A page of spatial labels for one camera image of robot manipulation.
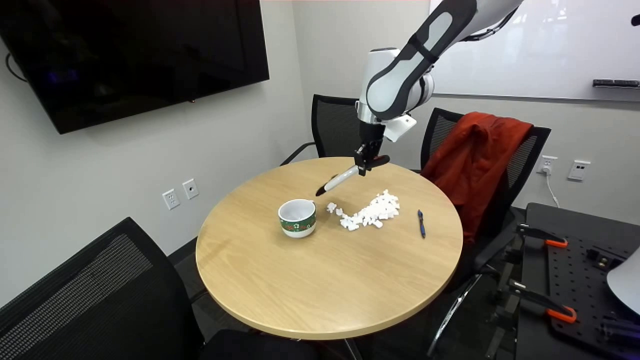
wall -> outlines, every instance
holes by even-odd
[[[0,306],[128,216],[173,252],[226,193],[310,140],[291,3],[263,3],[262,18],[269,81],[66,135],[0,71]],[[182,204],[168,211],[171,188]]]
[[[427,1],[296,1],[294,18],[307,112],[314,93],[358,97],[366,54],[402,48],[428,13]],[[435,79],[438,82],[447,79]],[[544,154],[557,156],[550,182],[564,208],[640,224],[640,103],[539,101],[436,96],[412,115],[419,121],[398,143],[385,143],[393,162],[417,168],[429,115],[441,107],[485,111],[552,129]],[[582,183],[566,180],[573,160],[590,160]],[[545,178],[532,174],[514,205],[553,204]]]

wall outlet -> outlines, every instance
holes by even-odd
[[[587,172],[587,168],[590,164],[591,162],[589,161],[574,160],[567,178],[576,181],[584,180],[584,174]]]
[[[551,170],[554,168],[554,161],[558,158],[555,156],[547,156],[543,155],[540,157],[540,161],[538,162],[538,173],[545,174],[544,168],[548,168],[548,174],[551,175]]]
[[[199,194],[198,187],[196,186],[196,182],[194,179],[185,181],[184,183],[182,183],[182,187],[184,188],[184,192],[187,193],[187,199],[193,199]]]
[[[175,194],[175,189],[171,189],[162,194],[162,198],[164,199],[164,202],[166,203],[166,206],[167,208],[169,208],[169,210],[180,205],[180,200],[178,200],[178,197]]]

black cable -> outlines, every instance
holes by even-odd
[[[502,27],[504,27],[507,22],[509,22],[509,20],[511,20],[513,14],[516,13],[516,11],[518,10],[518,8],[513,9],[512,12],[508,13],[507,16],[505,16],[504,19],[502,19],[497,26],[495,26],[492,29],[487,29],[484,31],[484,33],[480,33],[480,34],[473,34],[473,35],[469,35],[466,38],[460,40],[460,41],[478,41],[478,40],[482,40],[484,38],[488,38],[491,35],[495,34],[498,32],[498,30],[502,29]]]
[[[4,58],[4,64],[6,65],[6,68],[9,70],[9,72],[11,73],[11,75],[15,76],[16,78],[24,81],[25,83],[27,82],[27,79],[20,77],[18,74],[16,74],[13,69],[11,69],[11,65],[9,65],[9,58],[11,57],[11,53],[8,53],[6,55],[6,57]]]

black tv screen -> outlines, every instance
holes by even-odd
[[[2,0],[0,36],[61,134],[269,78],[259,0]]]

red jacket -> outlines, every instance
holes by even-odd
[[[458,209],[466,243],[474,242],[484,210],[531,126],[509,117],[468,113],[422,169],[422,176]]]

